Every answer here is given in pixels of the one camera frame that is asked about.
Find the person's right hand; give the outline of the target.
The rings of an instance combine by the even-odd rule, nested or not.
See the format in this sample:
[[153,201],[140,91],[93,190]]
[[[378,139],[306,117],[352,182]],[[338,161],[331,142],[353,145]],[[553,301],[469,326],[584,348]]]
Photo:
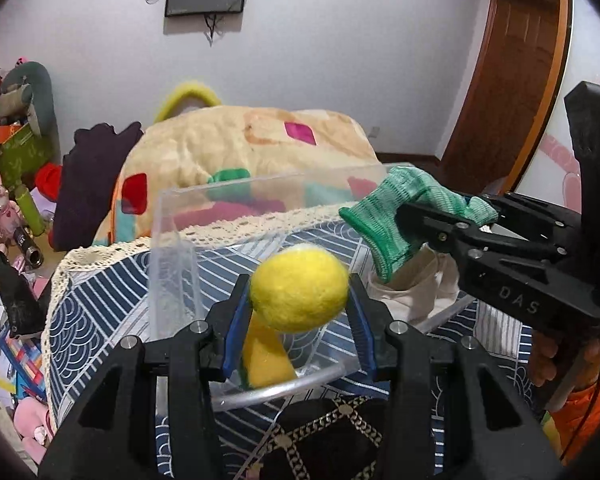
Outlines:
[[[528,361],[528,376],[533,385],[541,387],[553,380],[557,375],[554,357],[558,345],[554,339],[536,330],[532,334],[531,353]],[[592,339],[585,349],[585,366],[580,371],[574,390],[581,391],[590,388],[600,374],[600,339]]]

